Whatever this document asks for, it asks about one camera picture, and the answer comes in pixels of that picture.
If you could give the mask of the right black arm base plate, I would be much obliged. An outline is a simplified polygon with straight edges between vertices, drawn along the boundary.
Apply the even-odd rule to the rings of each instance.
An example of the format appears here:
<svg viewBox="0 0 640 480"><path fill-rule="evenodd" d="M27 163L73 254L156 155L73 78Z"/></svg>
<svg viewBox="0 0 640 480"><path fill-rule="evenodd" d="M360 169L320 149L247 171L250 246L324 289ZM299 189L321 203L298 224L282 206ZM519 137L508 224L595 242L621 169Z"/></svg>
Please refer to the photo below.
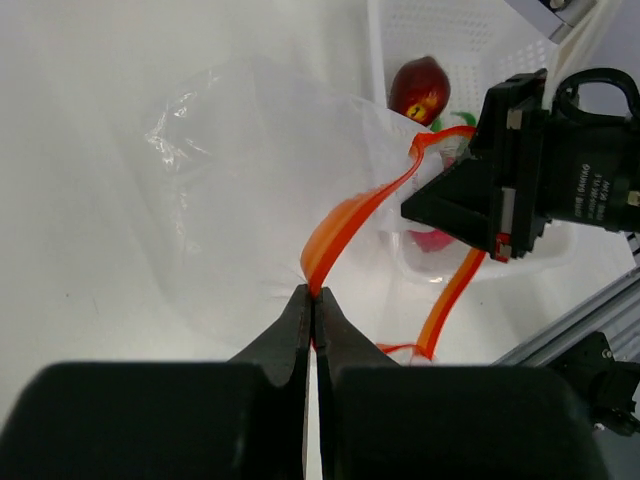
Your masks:
<svg viewBox="0 0 640 480"><path fill-rule="evenodd" d="M595 426L624 437L639 433L633 400L639 386L639 364L615 360L602 332L590 333L548 367L585 402Z"/></svg>

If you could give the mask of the dark red apple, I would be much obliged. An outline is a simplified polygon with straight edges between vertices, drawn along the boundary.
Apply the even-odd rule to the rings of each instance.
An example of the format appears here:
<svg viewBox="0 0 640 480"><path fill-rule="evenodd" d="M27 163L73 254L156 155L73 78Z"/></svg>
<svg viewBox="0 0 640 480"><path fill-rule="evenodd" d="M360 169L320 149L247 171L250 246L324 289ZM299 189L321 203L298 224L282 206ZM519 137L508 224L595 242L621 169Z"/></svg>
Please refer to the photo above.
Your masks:
<svg viewBox="0 0 640 480"><path fill-rule="evenodd" d="M432 56L405 63L396 73L388 107L428 127L443 112L451 94L447 74Z"/></svg>

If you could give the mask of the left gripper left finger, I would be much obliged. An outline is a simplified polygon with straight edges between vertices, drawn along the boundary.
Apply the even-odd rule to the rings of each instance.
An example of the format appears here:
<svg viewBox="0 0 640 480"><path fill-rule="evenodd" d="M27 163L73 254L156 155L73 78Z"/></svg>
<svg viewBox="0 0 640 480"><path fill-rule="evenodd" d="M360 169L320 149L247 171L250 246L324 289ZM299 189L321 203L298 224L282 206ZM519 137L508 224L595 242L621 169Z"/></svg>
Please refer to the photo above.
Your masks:
<svg viewBox="0 0 640 480"><path fill-rule="evenodd" d="M226 361L61 362L19 395L5 479L301 479L312 301Z"/></svg>

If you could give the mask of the clear zip bag orange zipper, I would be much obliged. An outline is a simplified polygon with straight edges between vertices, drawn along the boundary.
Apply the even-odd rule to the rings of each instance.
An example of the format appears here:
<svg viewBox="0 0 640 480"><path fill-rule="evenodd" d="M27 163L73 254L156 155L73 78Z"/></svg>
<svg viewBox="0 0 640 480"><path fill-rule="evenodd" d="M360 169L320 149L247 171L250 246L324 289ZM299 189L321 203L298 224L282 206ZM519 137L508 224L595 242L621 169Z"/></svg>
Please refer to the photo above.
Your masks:
<svg viewBox="0 0 640 480"><path fill-rule="evenodd" d="M170 311L197 334L245 345L295 287L328 287L385 350L428 316L441 273L403 277L401 203L463 149L473 127L427 130L263 57L153 92L132 120L127 164L142 245Z"/></svg>

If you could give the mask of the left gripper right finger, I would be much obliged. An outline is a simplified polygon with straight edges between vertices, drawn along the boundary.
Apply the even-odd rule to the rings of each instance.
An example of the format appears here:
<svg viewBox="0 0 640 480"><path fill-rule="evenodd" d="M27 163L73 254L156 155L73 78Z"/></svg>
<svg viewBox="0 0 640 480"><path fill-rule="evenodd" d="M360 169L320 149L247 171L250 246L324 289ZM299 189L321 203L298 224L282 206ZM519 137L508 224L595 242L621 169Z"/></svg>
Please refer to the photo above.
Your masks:
<svg viewBox="0 0 640 480"><path fill-rule="evenodd" d="M547 368L397 364L313 303L327 479L605 479L585 410Z"/></svg>

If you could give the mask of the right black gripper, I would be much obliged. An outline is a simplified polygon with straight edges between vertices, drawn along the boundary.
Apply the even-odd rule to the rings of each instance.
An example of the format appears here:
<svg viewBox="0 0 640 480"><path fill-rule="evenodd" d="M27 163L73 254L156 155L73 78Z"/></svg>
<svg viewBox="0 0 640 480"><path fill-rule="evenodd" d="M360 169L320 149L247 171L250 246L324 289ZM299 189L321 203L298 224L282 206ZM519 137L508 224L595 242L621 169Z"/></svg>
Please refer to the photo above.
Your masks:
<svg viewBox="0 0 640 480"><path fill-rule="evenodd" d="M591 68L562 80L542 104L547 72L517 74L484 99L473 157L448 169L401 204L403 219L447 232L492 259L532 251L553 220L611 232L639 230L639 89L627 73ZM604 84L624 96L622 116L591 113L580 89ZM431 222L431 196L452 212Z"/></svg>

